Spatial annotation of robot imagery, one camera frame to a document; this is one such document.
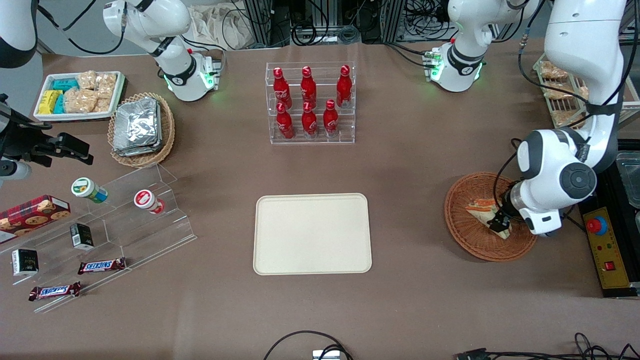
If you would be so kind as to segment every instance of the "clear acrylic rack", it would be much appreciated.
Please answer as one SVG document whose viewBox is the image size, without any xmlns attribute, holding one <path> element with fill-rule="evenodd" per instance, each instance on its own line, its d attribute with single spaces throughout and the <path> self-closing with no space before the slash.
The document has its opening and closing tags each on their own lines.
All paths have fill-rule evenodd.
<svg viewBox="0 0 640 360">
<path fill-rule="evenodd" d="M 323 113 L 324 105 L 328 99 L 335 100 L 336 84 L 340 78 L 340 68 L 349 65 L 351 68 L 351 106 L 349 108 L 336 108 L 338 110 L 338 135 L 329 138 L 324 131 Z M 300 92 L 300 82 L 302 81 L 302 68 L 311 68 L 312 76 L 317 86 L 317 106 L 314 113 L 317 116 L 318 136 L 315 139 L 304 137 L 302 128 L 302 93 Z M 292 139 L 285 139 L 278 130 L 276 122 L 276 95 L 273 91 L 273 69 L 280 67 L 284 78 L 289 83 L 293 106 L 289 109 L 289 114 L 293 120 L 293 127 L 296 136 Z M 326 61 L 326 62 L 299 62 L 299 63 L 267 63 L 265 73 L 266 98 L 267 98 L 267 118 L 269 119 L 269 139 L 272 144 L 278 145 L 301 145 L 301 144 L 335 144 L 354 143 L 356 140 L 356 63 L 354 61 Z"/>
<path fill-rule="evenodd" d="M 80 281 L 80 297 L 113 281 L 159 256 L 196 239 L 189 218 L 178 208 L 173 190 L 176 181 L 167 169 L 153 164 L 102 185 L 109 196 L 102 204 L 87 200 L 88 213 L 72 215 L 64 221 L 54 222 L 25 238 L 11 240 L 10 248 L 0 251 L 0 272 L 12 276 L 11 253 L 15 249 L 33 249 L 38 252 L 39 271 L 29 277 L 13 276 L 13 284 L 24 292 L 27 301 L 34 286 L 69 285 Z M 164 211 L 154 215 L 136 207 L 133 196 L 138 190 L 149 189 L 164 201 Z M 91 228 L 94 248 L 89 251 L 74 249 L 69 228 L 74 223 Z M 126 258 L 127 268 L 117 272 L 98 272 L 78 275 L 80 262 Z M 34 301 L 34 312 L 47 312 L 64 305 L 73 296 Z"/>
</svg>

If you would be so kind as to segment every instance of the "brown table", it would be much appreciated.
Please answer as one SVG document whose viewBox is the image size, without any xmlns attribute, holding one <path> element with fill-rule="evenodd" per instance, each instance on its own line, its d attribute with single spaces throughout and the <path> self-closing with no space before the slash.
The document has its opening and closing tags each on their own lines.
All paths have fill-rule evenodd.
<svg viewBox="0 0 640 360">
<path fill-rule="evenodd" d="M 0 283 L 0 354 L 261 359 L 280 336 L 300 329 L 338 337 L 357 359 L 449 359 L 478 347 L 566 352 L 576 331 L 616 350 L 637 345 L 640 302 L 600 298 L 586 237 L 571 224 L 512 263 L 472 257 L 446 228 L 444 196 L 455 180 L 496 171 L 512 152 L 510 138 L 550 126 L 540 90 L 518 73 L 517 47 L 492 45 L 482 76 L 462 94 L 426 83 L 418 67 L 381 45 L 233 52 L 220 90 L 193 103 L 171 95 L 150 56 L 46 56 L 46 74 L 120 70 L 128 95 L 165 97 L 177 137 L 163 165 L 179 178 L 173 188 L 198 239 L 44 315 L 31 313 L 28 290 Z M 541 43 L 527 48 L 527 66 L 540 55 L 535 48 Z M 345 54 L 358 60 L 356 144 L 272 146 L 265 63 Z M 0 208 L 42 188 L 69 199 L 78 176 L 106 183 L 131 171 L 109 156 L 106 129 L 105 122 L 56 125 L 91 143 L 94 165 L 56 159 L 50 169 L 34 166 L 30 179 L 4 184 Z M 516 167 L 506 174 L 517 176 Z M 369 272 L 253 272 L 259 197 L 344 192 L 369 199 Z M 300 336 L 272 356 L 309 358 L 327 344 Z"/>
</svg>

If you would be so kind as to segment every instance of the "red cookie box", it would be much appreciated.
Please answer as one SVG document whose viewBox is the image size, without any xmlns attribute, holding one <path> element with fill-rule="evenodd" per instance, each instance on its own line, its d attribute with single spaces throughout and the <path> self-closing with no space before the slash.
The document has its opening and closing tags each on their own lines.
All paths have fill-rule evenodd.
<svg viewBox="0 0 640 360">
<path fill-rule="evenodd" d="M 71 215 L 68 202 L 42 195 L 0 213 L 0 243 Z"/>
</svg>

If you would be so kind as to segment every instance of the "red bottle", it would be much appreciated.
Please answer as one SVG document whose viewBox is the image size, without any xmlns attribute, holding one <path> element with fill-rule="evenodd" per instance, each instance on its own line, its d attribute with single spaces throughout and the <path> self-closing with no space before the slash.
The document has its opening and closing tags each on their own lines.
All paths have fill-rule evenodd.
<svg viewBox="0 0 640 360">
<path fill-rule="evenodd" d="M 335 98 L 339 108 L 348 108 L 351 106 L 351 76 L 349 76 L 349 65 L 343 65 L 340 68 L 340 79 L 338 80 L 337 96 Z"/>
<path fill-rule="evenodd" d="M 291 100 L 291 92 L 289 91 L 289 84 L 282 75 L 282 69 L 279 67 L 273 68 L 273 91 L 276 93 L 276 99 L 287 106 L 287 110 L 291 109 L 293 101 Z"/>
<path fill-rule="evenodd" d="M 326 109 L 323 114 L 324 130 L 329 138 L 338 135 L 338 112 L 335 110 L 335 101 L 326 101 Z"/>
<path fill-rule="evenodd" d="M 302 110 L 304 113 L 302 114 L 302 128 L 305 130 L 305 138 L 315 139 L 318 136 L 317 133 L 317 123 L 316 123 L 316 114 L 314 114 L 314 109 L 311 107 L 310 102 L 305 102 L 302 104 Z"/>
<path fill-rule="evenodd" d="M 278 122 L 278 128 L 282 136 L 284 136 L 285 139 L 291 139 L 296 136 L 296 131 L 293 129 L 293 123 L 291 122 L 291 115 L 287 113 L 285 104 L 279 102 L 276 105 L 276 110 L 278 110 L 276 121 Z"/>
<path fill-rule="evenodd" d="M 302 88 L 302 101 L 311 104 L 311 108 L 316 108 L 316 82 L 311 77 L 311 68 L 305 66 L 302 68 L 302 82 L 300 83 Z"/>
</svg>

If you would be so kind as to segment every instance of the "wicker basket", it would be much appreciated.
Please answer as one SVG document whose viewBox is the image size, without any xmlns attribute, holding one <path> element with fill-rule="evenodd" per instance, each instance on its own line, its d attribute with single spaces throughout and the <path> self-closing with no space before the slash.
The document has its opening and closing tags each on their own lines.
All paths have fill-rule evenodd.
<svg viewBox="0 0 640 360">
<path fill-rule="evenodd" d="M 465 209 L 476 199 L 493 198 L 495 176 L 491 172 L 475 172 L 453 184 L 444 203 L 447 227 L 460 246 L 473 256 L 488 261 L 516 260 L 531 250 L 537 236 L 523 222 L 511 221 L 511 235 L 503 240 Z M 500 176 L 497 193 L 505 192 L 511 183 Z"/>
<path fill-rule="evenodd" d="M 120 156 L 113 150 L 111 151 L 112 158 L 116 159 L 117 162 L 123 165 L 128 165 L 130 167 L 141 168 L 151 163 L 159 163 L 160 161 L 163 161 L 167 157 L 167 155 L 169 155 L 169 152 L 173 147 L 173 140 L 175 139 L 175 123 L 173 121 L 173 113 L 171 112 L 171 109 L 169 109 L 169 105 L 167 105 L 166 101 L 160 95 L 145 92 L 128 97 L 123 101 L 123 103 L 138 101 L 146 96 L 153 97 L 160 103 L 160 121 L 162 122 L 162 139 L 164 145 L 158 152 L 135 156 Z M 109 145 L 111 145 L 111 148 L 113 148 L 113 128 L 115 125 L 115 116 L 116 115 L 114 113 L 109 120 L 109 132 L 107 133 L 107 141 L 109 142 Z"/>
</svg>

